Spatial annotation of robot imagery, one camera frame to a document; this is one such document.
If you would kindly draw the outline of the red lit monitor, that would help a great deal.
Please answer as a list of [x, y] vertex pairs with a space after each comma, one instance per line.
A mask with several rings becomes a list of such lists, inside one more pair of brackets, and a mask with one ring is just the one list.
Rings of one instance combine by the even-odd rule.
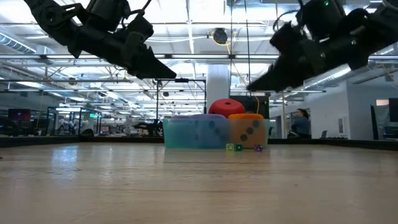
[[30, 109], [8, 109], [8, 119], [12, 121], [30, 121]]

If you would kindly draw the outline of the black aluminium table frame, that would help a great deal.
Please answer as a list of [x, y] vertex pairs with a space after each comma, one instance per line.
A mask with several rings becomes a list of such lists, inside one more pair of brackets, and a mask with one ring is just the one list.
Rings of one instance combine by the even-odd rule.
[[[66, 144], [79, 142], [118, 142], [118, 143], [149, 143], [163, 144], [163, 138], [132, 138], [132, 137], [86, 137], [86, 136], [50, 136], [50, 137], [1, 137], [0, 148], [34, 146], [46, 144]], [[268, 145], [329, 145], [340, 147], [357, 147], [365, 149], [397, 151], [398, 141], [368, 141], [349, 139], [269, 139]]]

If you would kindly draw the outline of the teal translucent plastic bin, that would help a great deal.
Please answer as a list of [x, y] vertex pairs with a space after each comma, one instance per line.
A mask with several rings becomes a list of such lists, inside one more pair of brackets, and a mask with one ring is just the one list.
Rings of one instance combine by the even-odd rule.
[[254, 149], [267, 145], [269, 125], [268, 119], [170, 118], [163, 121], [164, 142], [176, 149]]

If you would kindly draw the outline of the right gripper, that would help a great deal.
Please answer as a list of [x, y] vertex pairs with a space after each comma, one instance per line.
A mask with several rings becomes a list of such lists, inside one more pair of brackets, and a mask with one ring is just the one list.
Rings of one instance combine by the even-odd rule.
[[368, 63], [370, 53], [355, 37], [336, 37], [323, 42], [309, 42], [306, 55], [281, 55], [268, 71], [247, 86], [249, 91], [282, 91], [300, 86], [304, 80], [348, 64], [357, 69]]

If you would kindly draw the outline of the black rectangular screen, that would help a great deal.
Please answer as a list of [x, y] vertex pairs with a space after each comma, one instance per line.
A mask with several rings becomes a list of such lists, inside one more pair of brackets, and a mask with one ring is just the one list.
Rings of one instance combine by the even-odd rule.
[[267, 96], [230, 96], [232, 100], [240, 102], [246, 113], [256, 113], [269, 119], [269, 98]]

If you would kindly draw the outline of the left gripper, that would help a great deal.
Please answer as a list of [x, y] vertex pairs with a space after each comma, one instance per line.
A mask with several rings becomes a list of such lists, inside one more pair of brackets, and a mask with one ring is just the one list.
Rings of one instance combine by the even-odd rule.
[[82, 51], [125, 67], [128, 74], [138, 79], [169, 78], [177, 74], [158, 60], [151, 47], [142, 44], [132, 34], [126, 37], [123, 29], [114, 33], [101, 31], [90, 26], [73, 26], [70, 53], [78, 58]]

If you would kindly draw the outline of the person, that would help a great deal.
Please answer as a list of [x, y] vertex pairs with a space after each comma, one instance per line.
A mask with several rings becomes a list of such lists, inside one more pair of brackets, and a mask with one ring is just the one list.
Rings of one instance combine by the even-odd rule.
[[310, 120], [305, 109], [298, 108], [288, 138], [310, 139]]

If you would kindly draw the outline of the red foam die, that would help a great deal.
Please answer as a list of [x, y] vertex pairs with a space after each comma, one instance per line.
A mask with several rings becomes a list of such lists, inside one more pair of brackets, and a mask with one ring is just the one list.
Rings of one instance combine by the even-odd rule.
[[232, 114], [242, 114], [245, 112], [246, 111], [242, 103], [230, 98], [223, 98], [214, 101], [208, 110], [209, 114], [219, 114], [223, 115], [225, 118], [228, 118]]

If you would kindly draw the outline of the white building column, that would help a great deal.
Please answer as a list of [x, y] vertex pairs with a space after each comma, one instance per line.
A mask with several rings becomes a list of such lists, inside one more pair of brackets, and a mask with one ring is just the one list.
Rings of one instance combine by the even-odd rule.
[[206, 76], [207, 110], [216, 100], [229, 97], [230, 76], [228, 65], [208, 66]]

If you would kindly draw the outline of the distant black station frame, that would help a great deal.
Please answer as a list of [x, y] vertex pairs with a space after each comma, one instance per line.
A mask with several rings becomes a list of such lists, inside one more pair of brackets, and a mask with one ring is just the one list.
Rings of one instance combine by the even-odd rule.
[[159, 110], [159, 93], [161, 90], [163, 90], [169, 82], [174, 82], [174, 83], [194, 83], [199, 89], [204, 93], [204, 106], [203, 106], [203, 112], [207, 114], [207, 84], [206, 80], [197, 80], [197, 79], [189, 79], [189, 78], [156, 78], [154, 79], [156, 83], [156, 113], [158, 113]]

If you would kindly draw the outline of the orange foam die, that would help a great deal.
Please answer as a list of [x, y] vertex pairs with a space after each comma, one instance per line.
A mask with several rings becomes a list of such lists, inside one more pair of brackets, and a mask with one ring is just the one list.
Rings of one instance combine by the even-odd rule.
[[232, 114], [228, 117], [230, 140], [232, 144], [241, 144], [245, 149], [254, 149], [255, 145], [266, 145], [267, 120], [260, 114]]

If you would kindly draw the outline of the black monitor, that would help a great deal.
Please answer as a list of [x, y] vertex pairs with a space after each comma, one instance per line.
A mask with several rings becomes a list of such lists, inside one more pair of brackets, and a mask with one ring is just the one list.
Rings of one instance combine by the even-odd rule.
[[398, 98], [389, 98], [389, 119], [398, 123]]

